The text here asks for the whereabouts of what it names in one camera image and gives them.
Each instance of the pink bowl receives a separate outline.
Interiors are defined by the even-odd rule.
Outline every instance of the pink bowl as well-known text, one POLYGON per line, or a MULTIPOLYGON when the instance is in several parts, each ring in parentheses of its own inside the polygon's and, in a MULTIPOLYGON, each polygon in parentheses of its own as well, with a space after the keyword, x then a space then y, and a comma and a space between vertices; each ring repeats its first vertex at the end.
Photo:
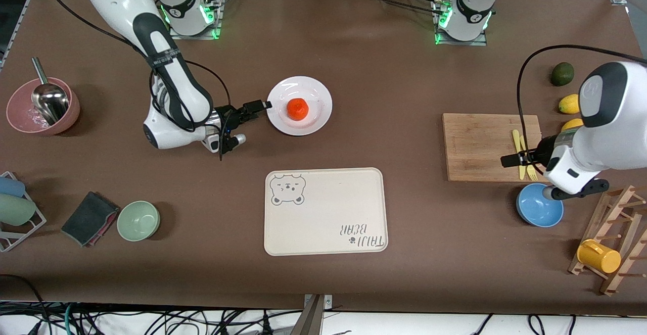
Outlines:
POLYGON ((47 77, 47 80, 51 84, 60 86, 65 91, 67 100, 69 100, 67 111, 54 125, 47 125, 32 103, 32 92, 40 85, 40 80, 32 80, 19 87, 9 99, 9 103, 7 103, 7 121, 15 130, 28 134, 55 135, 65 132, 79 118, 81 106, 74 91, 60 79, 47 77))

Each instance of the bear illustration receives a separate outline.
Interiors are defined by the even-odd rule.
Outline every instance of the bear illustration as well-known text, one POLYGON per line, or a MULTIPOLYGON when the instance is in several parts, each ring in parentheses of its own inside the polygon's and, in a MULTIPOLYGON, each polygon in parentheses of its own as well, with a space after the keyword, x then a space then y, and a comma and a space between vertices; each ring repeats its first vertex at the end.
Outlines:
POLYGON ((270 181, 272 188, 272 203, 280 205, 283 202, 294 202, 294 204, 303 204, 303 189, 305 188, 305 179, 291 174, 274 176, 270 181))

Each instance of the yellow knife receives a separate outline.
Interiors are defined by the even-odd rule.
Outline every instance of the yellow knife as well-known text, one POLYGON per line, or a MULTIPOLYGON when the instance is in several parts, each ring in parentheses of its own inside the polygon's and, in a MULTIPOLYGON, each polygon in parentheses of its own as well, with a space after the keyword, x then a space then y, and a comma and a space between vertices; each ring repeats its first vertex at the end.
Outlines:
MULTIPOLYGON (((515 149, 517 153, 522 151, 521 140, 519 139, 519 130, 513 130, 513 140, 515 141, 515 149)), ((525 177, 525 166, 519 166, 519 179, 523 180, 525 177)))

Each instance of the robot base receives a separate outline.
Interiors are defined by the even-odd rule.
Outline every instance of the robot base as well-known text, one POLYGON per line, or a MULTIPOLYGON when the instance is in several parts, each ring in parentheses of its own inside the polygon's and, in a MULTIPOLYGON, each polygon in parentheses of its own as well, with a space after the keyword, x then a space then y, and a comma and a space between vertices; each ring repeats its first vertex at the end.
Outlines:
POLYGON ((204 31, 198 33, 197 35, 186 36, 178 34, 173 27, 169 33, 173 39, 192 39, 192 40, 213 40, 220 38, 220 29, 222 28, 222 17, 224 14, 224 1, 217 0, 213 1, 210 6, 210 11, 205 11, 204 15, 206 19, 213 20, 213 23, 207 26, 204 31))
POLYGON ((434 0, 431 2, 432 10, 440 10, 443 14, 434 14, 434 29, 435 29, 435 42, 436 44, 453 44, 453 45, 487 45, 485 38, 485 30, 481 31, 478 37, 473 40, 463 41, 451 38, 450 35, 444 31, 441 24, 444 20, 450 17, 448 8, 451 5, 451 0, 434 0))

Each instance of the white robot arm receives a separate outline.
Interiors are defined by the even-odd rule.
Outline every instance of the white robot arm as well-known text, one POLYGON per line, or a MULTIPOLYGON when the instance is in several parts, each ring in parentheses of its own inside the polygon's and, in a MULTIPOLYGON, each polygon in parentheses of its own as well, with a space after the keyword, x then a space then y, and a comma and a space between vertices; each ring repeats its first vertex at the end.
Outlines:
POLYGON ((496 0, 451 0, 448 16, 439 27, 460 41, 474 40, 485 29, 496 0))
MULTIPOLYGON (((628 1, 647 11, 647 0, 628 1)), ((554 185, 544 190, 549 199, 584 197, 607 190, 608 182, 595 178, 599 172, 647 167, 645 86, 647 69, 642 63, 601 65, 586 77, 580 87, 583 126, 542 139, 527 157, 506 156, 501 158, 501 163, 506 167, 543 164, 546 167, 544 176, 554 185)))
MULTIPOLYGON (((109 26, 141 51, 155 72, 150 111, 144 122, 144 132, 153 146, 168 149, 203 141, 210 151, 226 153, 245 141, 244 135, 229 137, 229 131, 271 107, 258 101, 241 109, 229 105, 214 109, 211 96, 194 79, 153 0, 90 1, 109 26)), ((208 26, 202 9, 205 0, 160 2, 175 31, 194 35, 208 26)))

